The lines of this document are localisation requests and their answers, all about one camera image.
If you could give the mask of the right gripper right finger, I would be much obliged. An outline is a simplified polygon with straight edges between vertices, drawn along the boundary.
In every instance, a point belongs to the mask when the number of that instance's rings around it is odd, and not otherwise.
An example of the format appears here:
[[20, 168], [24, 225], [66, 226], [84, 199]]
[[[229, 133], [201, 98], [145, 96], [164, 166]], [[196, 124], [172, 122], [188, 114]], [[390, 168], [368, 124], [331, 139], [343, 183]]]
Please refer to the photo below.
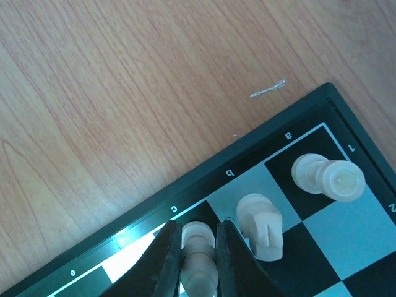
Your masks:
[[235, 224], [217, 225], [218, 296], [283, 296], [247, 247]]

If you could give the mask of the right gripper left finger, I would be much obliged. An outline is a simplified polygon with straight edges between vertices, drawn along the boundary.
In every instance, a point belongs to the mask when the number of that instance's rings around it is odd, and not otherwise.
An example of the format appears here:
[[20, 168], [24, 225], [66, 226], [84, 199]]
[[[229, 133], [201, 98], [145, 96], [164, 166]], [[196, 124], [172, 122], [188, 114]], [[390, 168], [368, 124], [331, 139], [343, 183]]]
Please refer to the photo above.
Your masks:
[[182, 224], [168, 221], [140, 259], [102, 296], [179, 296]]

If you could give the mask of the light wooden bishop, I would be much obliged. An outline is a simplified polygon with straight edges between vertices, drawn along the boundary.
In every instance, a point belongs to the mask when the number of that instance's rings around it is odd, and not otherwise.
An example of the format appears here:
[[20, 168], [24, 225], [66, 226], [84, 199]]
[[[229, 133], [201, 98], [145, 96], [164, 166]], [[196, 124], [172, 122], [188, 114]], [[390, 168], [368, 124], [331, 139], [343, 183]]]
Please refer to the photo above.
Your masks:
[[215, 296], [218, 269], [215, 264], [215, 237], [204, 222], [189, 222], [182, 228], [181, 284], [188, 296]]

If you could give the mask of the light wooden knight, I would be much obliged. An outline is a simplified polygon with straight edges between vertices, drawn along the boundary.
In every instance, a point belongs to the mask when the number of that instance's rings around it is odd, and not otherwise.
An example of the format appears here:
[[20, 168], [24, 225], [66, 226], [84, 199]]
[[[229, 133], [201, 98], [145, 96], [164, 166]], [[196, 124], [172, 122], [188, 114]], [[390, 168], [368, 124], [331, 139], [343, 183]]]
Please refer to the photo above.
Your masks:
[[248, 194], [238, 202], [236, 214], [241, 234], [257, 259], [274, 262], [283, 257], [283, 219], [269, 198]]

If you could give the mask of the light wooden rook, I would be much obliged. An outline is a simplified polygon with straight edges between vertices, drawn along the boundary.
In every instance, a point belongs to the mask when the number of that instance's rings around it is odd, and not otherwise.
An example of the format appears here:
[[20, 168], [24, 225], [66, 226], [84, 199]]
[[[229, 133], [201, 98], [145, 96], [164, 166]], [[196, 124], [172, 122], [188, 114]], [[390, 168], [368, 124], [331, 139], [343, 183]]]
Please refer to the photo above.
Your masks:
[[366, 187], [363, 171], [347, 160], [329, 160], [323, 155], [307, 153], [292, 167], [294, 183], [310, 194], [323, 194], [339, 202], [358, 199]]

